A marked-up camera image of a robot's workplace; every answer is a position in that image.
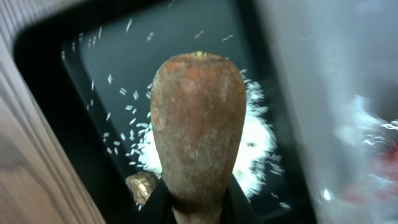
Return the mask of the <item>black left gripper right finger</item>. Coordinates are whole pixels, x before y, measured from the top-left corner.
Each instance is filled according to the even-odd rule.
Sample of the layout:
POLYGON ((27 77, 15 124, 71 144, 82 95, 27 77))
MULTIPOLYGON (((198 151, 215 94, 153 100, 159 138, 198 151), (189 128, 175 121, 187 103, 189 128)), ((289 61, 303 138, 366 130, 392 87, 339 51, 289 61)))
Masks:
POLYGON ((232 175, 223 199, 221 224, 261 224, 238 181, 232 175))

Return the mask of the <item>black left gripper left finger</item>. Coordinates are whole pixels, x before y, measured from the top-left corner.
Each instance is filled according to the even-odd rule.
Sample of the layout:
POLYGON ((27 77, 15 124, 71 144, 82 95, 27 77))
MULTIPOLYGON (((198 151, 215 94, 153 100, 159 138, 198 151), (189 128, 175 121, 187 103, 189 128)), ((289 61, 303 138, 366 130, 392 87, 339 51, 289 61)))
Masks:
POLYGON ((141 209, 138 224, 176 224, 172 210, 172 197, 163 179, 151 193, 141 209))

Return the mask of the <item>brown food scrap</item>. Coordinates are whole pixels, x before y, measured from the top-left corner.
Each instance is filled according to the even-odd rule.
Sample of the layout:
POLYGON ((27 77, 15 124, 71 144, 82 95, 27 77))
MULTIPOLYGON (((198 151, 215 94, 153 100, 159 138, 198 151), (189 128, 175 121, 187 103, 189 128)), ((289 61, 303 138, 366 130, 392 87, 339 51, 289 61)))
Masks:
POLYGON ((139 171, 136 174, 128 176, 125 183, 133 194, 134 201, 144 206, 159 183, 159 180, 151 172, 139 171))

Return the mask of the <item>red and white wrapper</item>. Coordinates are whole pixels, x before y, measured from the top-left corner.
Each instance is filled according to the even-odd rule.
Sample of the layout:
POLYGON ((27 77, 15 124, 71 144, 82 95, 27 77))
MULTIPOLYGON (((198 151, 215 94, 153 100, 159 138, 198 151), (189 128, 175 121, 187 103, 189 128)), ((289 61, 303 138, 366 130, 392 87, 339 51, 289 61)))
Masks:
POLYGON ((397 198, 397 120, 386 121, 369 110, 369 100, 355 95, 351 121, 335 131, 346 147, 349 181, 341 198, 363 203, 368 197, 387 202, 397 198))

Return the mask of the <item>white rice pile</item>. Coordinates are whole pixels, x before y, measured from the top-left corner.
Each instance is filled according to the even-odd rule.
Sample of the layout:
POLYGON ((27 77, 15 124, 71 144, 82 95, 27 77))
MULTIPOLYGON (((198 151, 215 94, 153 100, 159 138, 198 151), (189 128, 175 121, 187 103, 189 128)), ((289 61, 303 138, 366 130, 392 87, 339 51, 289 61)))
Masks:
POLYGON ((239 27, 226 16, 185 19, 127 18, 74 34, 62 43, 62 60, 104 150, 122 177, 162 172, 150 122, 152 80, 169 57, 205 50, 231 59, 246 87, 247 109, 233 174, 253 207, 282 195, 284 169, 267 122, 264 89, 244 52, 239 27))

